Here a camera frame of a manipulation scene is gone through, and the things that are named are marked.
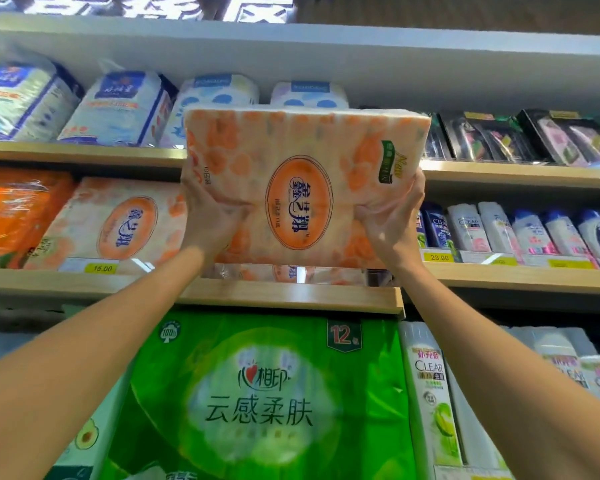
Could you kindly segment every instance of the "orange toilet paper package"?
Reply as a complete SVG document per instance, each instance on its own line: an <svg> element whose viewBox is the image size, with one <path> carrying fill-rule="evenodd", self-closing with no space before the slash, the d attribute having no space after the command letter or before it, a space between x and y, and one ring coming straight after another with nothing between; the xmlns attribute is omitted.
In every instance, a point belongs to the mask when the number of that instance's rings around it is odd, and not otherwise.
<svg viewBox="0 0 600 480"><path fill-rule="evenodd" d="M178 252L186 222L179 184L85 177L25 269L144 274Z"/></svg>
<svg viewBox="0 0 600 480"><path fill-rule="evenodd" d="M74 188L67 172L0 167L0 267L22 266Z"/></svg>
<svg viewBox="0 0 600 480"><path fill-rule="evenodd" d="M216 262L384 267L354 208L386 208L407 192L430 122L405 110L189 111L200 183L217 201L254 206Z"/></svg>

